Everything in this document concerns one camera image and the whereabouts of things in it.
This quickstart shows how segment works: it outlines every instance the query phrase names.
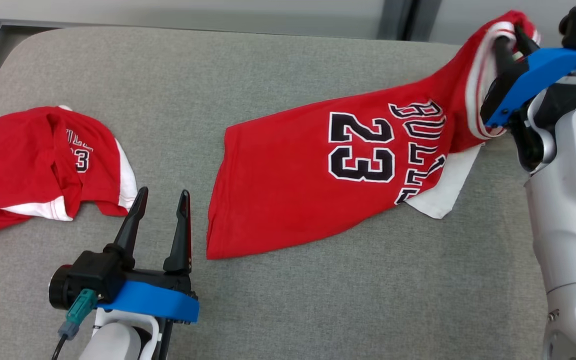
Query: cable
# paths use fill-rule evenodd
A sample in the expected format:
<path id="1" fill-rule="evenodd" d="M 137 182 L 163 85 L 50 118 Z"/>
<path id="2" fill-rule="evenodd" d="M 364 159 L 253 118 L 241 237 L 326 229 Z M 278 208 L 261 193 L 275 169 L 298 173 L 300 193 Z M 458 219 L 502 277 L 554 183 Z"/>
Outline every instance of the cable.
<path id="1" fill-rule="evenodd" d="M 57 347 L 54 349 L 54 353 L 52 354 L 52 360 L 57 359 L 66 340 L 72 340 L 75 338 L 77 333 L 80 331 L 80 325 L 82 325 L 84 319 L 86 319 L 88 314 L 97 307 L 97 299 L 97 294 L 93 290 L 81 290 L 66 313 L 66 321 L 61 324 L 61 327 L 57 331 L 60 338 Z"/>
<path id="2" fill-rule="evenodd" d="M 59 342 L 57 342 L 57 347 L 54 348 L 54 352 L 52 353 L 50 360 L 57 360 L 57 358 L 59 358 L 59 353 L 61 353 L 62 347 L 64 347 L 64 343 L 66 342 L 67 338 L 68 335 L 65 333 L 61 336 L 61 339 L 59 339 Z"/>

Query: gray cushion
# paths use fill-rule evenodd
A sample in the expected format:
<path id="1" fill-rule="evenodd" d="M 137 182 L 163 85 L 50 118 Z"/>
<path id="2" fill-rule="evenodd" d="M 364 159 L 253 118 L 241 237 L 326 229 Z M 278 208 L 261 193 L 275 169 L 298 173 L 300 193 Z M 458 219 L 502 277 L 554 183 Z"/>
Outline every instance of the gray cushion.
<path id="1" fill-rule="evenodd" d="M 182 189 L 192 197 L 196 325 L 170 359 L 534 359 L 546 296 L 510 136 L 490 141 L 453 212 L 400 205 L 329 239 L 211 260 L 208 205 L 228 125 L 430 75 L 450 45 L 129 27 L 27 39 L 0 71 L 0 116 L 69 105 L 104 123 L 150 188 L 137 266 L 161 269 Z M 121 218 L 83 205 L 75 221 L 0 231 L 0 359 L 48 358 L 65 312 L 48 282 L 101 251 Z M 76 358 L 92 316 L 62 358 Z"/>

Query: white trim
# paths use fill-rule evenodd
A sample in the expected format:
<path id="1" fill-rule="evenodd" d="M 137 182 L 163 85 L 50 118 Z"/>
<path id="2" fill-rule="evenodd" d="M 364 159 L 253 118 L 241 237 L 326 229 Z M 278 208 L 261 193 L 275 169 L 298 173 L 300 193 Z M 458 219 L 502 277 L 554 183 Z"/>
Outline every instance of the white trim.
<path id="1" fill-rule="evenodd" d="M 510 39 L 511 46 L 515 46 L 515 26 L 512 22 L 502 21 L 492 25 L 488 28 L 479 44 L 475 59 L 468 73 L 468 80 L 466 81 L 465 99 L 468 129 L 475 137 L 482 140 L 498 137 L 506 132 L 501 127 L 488 131 L 479 112 L 490 85 L 497 77 L 495 53 L 492 44 L 501 33 Z M 531 39 L 539 44 L 542 40 L 542 35 L 536 29 L 533 29 Z"/>
<path id="2" fill-rule="evenodd" d="M 468 80 L 466 81 L 466 94 L 464 98 L 466 99 L 466 116 L 468 118 L 468 129 L 470 132 L 478 139 L 487 140 L 492 136 L 486 131 L 485 127 L 483 131 L 480 131 L 478 123 L 482 123 L 482 118 L 480 117 L 478 109 L 480 108 L 478 102 L 478 87 L 480 86 L 479 80 L 482 68 L 482 64 L 486 61 L 486 57 L 490 57 L 492 54 L 492 43 L 498 37 L 500 32 L 510 38 L 510 43 L 512 46 L 515 45 L 514 36 L 515 27 L 510 21 L 502 21 L 492 25 L 484 35 L 477 52 L 475 53 L 475 59 L 472 62 L 470 72 L 468 73 Z"/>
<path id="3" fill-rule="evenodd" d="M 137 197 L 137 180 L 128 162 L 128 157 L 117 139 L 114 139 L 119 151 L 119 199 L 117 205 L 130 210 Z"/>
<path id="4" fill-rule="evenodd" d="M 442 219 L 454 207 L 457 197 L 464 187 L 466 177 L 482 148 L 482 144 L 462 152 L 449 153 L 443 170 L 434 187 L 405 201 L 411 207 L 434 219 Z"/>
<path id="5" fill-rule="evenodd" d="M 1 209 L 20 215 L 42 217 L 58 221 L 73 221 L 73 218 L 66 213 L 66 201 L 63 195 L 55 198 L 53 201 L 20 203 L 19 205 L 2 207 Z"/>

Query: black cable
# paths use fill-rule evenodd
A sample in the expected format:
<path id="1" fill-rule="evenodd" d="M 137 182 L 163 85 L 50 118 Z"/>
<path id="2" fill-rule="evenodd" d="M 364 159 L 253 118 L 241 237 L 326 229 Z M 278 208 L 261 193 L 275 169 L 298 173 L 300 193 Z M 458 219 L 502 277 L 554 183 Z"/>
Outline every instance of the black cable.
<path id="1" fill-rule="evenodd" d="M 57 360 L 57 358 L 59 358 L 59 353 L 61 353 L 62 347 L 64 347 L 64 343 L 66 342 L 67 338 L 68 335 L 66 335 L 65 333 L 64 335 L 61 335 L 61 339 L 59 339 L 59 342 L 57 342 L 57 347 L 54 348 L 51 360 Z"/>

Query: red jersey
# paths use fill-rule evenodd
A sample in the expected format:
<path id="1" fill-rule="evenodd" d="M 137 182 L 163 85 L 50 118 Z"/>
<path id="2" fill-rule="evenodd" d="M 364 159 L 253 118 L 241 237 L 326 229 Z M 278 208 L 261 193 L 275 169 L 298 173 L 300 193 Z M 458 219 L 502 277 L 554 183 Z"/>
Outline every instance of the red jersey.
<path id="1" fill-rule="evenodd" d="M 324 239 L 432 189 L 448 153 L 477 146 L 479 108 L 496 77 L 492 44 L 518 11 L 487 23 L 433 75 L 304 105 L 229 127 L 208 210 L 208 259 Z"/>
<path id="2" fill-rule="evenodd" d="M 0 117 L 0 229 L 31 216 L 72 221 L 82 201 L 123 216 L 135 196 L 128 159 L 99 121 L 67 107 Z"/>

